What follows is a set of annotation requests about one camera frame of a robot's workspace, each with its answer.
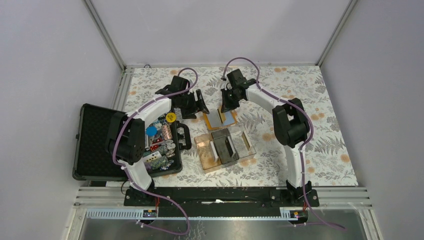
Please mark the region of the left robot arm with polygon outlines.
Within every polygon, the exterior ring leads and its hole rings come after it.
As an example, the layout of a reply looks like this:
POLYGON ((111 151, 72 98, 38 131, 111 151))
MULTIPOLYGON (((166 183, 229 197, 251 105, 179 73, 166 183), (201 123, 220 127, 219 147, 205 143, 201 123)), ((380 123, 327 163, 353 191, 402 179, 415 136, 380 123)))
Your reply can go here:
POLYGON ((208 113, 202 91, 192 91, 194 86, 188 79, 174 76, 170 84, 157 90, 142 106, 130 112, 117 112, 111 118, 105 150, 126 173, 131 187, 137 189, 136 199, 144 206, 155 200, 155 192, 149 188, 153 180, 142 161, 146 128, 174 109, 180 109, 184 119, 194 118, 199 112, 208 113))

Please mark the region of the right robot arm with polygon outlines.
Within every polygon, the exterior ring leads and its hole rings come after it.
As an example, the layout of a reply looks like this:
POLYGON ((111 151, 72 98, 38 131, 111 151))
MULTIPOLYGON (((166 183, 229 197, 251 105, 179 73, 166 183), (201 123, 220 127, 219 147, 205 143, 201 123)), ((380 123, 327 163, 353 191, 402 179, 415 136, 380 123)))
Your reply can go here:
POLYGON ((221 89, 222 105, 220 112, 226 113, 237 109, 240 101, 253 102, 272 115, 274 135, 283 145, 287 161, 287 183, 292 189, 287 191, 287 201, 293 206, 301 205, 307 194, 303 188, 300 147, 307 142, 310 124, 305 116, 302 102, 298 98, 289 100, 277 97, 256 79, 247 79, 240 69, 235 69, 221 78, 228 81, 228 86, 221 89))

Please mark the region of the tan leather card holder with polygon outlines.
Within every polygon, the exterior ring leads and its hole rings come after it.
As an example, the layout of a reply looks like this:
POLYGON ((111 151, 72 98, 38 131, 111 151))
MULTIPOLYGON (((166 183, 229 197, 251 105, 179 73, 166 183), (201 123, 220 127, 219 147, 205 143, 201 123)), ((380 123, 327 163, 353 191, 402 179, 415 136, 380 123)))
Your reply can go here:
POLYGON ((208 130, 223 129, 238 123, 235 110, 222 113, 217 109, 209 114, 203 113, 202 115, 208 130))

